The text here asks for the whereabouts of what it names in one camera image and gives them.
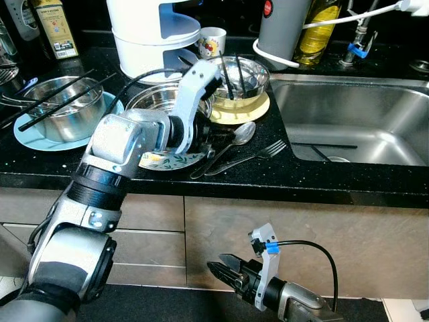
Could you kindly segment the steel fork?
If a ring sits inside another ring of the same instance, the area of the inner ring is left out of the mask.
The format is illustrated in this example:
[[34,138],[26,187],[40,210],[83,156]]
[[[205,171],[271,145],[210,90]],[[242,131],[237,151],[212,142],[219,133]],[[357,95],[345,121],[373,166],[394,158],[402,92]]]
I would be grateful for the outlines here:
[[205,176],[212,176],[216,174],[220,174],[221,172],[226,171],[227,169],[232,168],[233,166],[239,165],[242,162],[248,162],[248,160],[252,160],[254,158],[271,158],[284,150],[285,147],[287,147],[287,142],[283,141],[282,139],[274,142],[269,147],[263,148],[262,150],[258,150],[257,153],[252,154],[251,156],[246,156],[245,158],[240,158],[238,160],[230,160],[230,162],[224,163],[223,165],[217,166],[217,168],[214,168],[212,170],[209,170],[208,172],[205,172]]

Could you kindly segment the metal faucet with blue tape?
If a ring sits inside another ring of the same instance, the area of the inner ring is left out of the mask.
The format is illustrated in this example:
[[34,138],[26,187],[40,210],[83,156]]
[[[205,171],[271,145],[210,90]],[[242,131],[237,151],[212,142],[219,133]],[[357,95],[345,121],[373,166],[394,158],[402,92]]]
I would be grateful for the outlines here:
[[[373,0],[373,3],[369,6],[367,11],[373,11],[377,9],[378,6],[378,0]],[[357,13],[352,10],[353,8],[353,0],[349,0],[349,3],[347,3],[347,12],[350,13],[350,15],[356,15]],[[339,61],[339,64],[344,67],[352,67],[355,64],[356,58],[361,58],[353,49],[355,50],[361,50],[362,52],[368,52],[370,49],[365,49],[365,46],[363,43],[365,37],[367,37],[368,33],[368,25],[371,17],[365,17],[361,19],[356,19],[357,27],[355,30],[355,39],[347,46],[347,51],[345,52],[345,55],[341,60]],[[373,43],[374,35],[369,40],[369,45],[371,47],[371,44]]]

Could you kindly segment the large steel spoon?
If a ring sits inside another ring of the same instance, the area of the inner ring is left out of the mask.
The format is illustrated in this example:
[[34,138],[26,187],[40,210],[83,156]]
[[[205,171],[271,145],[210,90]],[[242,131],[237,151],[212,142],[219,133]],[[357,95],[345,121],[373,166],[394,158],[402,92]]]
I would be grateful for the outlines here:
[[212,165],[215,165],[215,162],[217,162],[218,159],[223,156],[223,154],[226,154],[230,148],[233,146],[240,146],[243,144],[247,144],[251,138],[253,138],[255,134],[255,128],[257,128],[257,124],[254,121],[244,123],[244,125],[240,125],[238,129],[234,131],[234,138],[232,141],[230,141],[230,144],[227,144],[226,147],[223,148],[218,154],[215,154],[214,157],[212,157],[212,160],[209,160],[208,163],[206,163],[206,166],[203,166],[201,169],[201,174],[205,174],[208,169],[211,169]]

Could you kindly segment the stainless steel sink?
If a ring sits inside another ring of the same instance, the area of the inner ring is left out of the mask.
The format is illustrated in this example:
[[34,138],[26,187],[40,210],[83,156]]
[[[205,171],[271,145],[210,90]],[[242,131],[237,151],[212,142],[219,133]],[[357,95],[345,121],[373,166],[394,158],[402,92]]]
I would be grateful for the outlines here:
[[[289,142],[358,147],[319,148],[332,162],[429,164],[426,80],[275,74],[271,89]],[[292,153],[325,162],[312,147]]]

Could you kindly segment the shiny round steel bowl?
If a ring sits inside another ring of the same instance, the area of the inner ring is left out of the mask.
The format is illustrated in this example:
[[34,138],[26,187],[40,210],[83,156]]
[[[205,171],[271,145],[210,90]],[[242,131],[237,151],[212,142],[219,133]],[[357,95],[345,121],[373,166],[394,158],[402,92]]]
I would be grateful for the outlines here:
[[[233,56],[224,56],[224,58],[227,63],[228,76],[233,86],[234,99],[228,99],[227,86],[224,83],[223,78],[223,84],[221,84],[220,88],[217,89],[217,92],[214,93],[214,104],[226,101],[228,108],[233,107],[233,105],[242,107],[242,105],[247,105],[249,102],[254,101],[265,92],[266,85],[269,82],[269,71],[264,65],[260,64],[260,62],[248,59],[245,56],[240,56],[246,88],[246,97],[242,98],[239,86],[239,74],[238,70],[236,70],[234,58]],[[223,77],[220,56],[209,58],[207,62],[216,64],[221,72],[221,76]]]

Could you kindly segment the dark bottle with yellow label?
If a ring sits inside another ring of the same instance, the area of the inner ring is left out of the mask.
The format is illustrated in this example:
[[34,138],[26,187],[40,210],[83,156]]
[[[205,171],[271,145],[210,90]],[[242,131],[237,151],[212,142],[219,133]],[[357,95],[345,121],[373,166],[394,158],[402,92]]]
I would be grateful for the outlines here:
[[31,0],[31,3],[39,16],[55,58],[62,60],[78,56],[78,46],[68,25],[61,0]]

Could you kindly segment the black floor mat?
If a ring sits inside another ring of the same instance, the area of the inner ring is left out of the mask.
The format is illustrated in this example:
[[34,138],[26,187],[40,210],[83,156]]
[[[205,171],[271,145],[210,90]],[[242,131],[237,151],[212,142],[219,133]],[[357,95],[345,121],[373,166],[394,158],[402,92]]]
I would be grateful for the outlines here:
[[76,322],[280,322],[233,292],[108,284]]

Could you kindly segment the straight-sided steel bowl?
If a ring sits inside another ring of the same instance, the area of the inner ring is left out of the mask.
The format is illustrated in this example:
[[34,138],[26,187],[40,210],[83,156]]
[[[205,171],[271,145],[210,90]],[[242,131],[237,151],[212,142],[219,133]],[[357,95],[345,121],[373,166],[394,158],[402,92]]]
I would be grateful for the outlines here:
[[[45,80],[45,82],[38,83],[33,88],[28,89],[23,93],[24,97],[39,99],[48,91],[58,88],[60,85],[70,82],[73,76],[62,76]],[[94,84],[95,80],[86,77],[80,80],[79,83],[74,84],[62,95],[75,96],[83,92],[90,85]],[[55,142],[73,142],[82,140],[92,134],[94,129],[95,111],[97,111],[97,99],[99,94],[96,90],[91,90],[83,96],[80,96],[75,101],[65,105],[61,110],[55,111],[51,116],[46,117],[39,123],[35,123],[31,128],[39,132],[44,138]],[[51,111],[55,108],[53,104],[41,105],[31,113],[30,117],[36,119],[40,115]]]

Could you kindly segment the floral print plate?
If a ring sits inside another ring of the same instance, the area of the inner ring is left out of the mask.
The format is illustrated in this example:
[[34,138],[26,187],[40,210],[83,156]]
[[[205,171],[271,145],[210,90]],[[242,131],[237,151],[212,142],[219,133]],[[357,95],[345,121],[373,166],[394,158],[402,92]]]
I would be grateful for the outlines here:
[[197,153],[172,154],[165,152],[146,152],[139,160],[139,168],[156,171],[180,170],[189,168],[204,160],[211,153],[211,147],[203,147]]

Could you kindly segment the yellow plate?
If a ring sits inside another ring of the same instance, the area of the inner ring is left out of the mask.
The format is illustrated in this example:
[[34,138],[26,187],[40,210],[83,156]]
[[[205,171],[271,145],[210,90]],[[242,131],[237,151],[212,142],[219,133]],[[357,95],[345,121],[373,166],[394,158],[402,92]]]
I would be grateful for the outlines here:
[[268,94],[261,94],[254,101],[242,107],[228,108],[226,101],[215,103],[212,106],[209,119],[218,125],[243,125],[263,117],[270,108],[270,98]]

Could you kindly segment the yellow oil bottle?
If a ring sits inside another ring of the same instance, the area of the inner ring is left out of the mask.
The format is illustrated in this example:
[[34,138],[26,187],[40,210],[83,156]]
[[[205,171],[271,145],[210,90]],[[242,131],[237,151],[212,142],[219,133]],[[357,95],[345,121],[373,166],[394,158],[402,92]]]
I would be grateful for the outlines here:
[[[341,11],[341,0],[313,0],[310,4],[305,24],[337,19]],[[294,53],[294,61],[303,66],[313,66],[320,62],[322,55],[330,42],[334,25],[303,30],[298,46]]]

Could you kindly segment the white mug with cartoon print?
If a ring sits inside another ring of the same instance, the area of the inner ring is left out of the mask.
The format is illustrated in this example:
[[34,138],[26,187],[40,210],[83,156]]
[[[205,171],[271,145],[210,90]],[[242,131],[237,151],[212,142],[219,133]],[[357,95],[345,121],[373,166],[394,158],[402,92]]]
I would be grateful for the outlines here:
[[223,55],[226,47],[227,31],[223,28],[201,28],[199,38],[196,41],[199,58],[209,59],[212,56]]

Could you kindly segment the brown kitchen cabinet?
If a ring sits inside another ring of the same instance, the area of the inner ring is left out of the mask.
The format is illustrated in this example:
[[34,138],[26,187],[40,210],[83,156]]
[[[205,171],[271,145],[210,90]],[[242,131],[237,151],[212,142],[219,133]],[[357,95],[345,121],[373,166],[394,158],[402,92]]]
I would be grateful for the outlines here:
[[249,233],[269,223],[331,253],[340,297],[427,297],[427,209],[131,194],[122,212],[111,283],[223,290],[206,263],[250,260]]

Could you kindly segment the grey electric kettle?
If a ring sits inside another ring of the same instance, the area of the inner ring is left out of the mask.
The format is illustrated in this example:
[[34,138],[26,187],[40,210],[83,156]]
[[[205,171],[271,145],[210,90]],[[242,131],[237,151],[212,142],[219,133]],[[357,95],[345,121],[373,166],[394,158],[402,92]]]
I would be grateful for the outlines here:
[[276,70],[298,67],[292,61],[312,0],[264,0],[261,28],[254,51]]

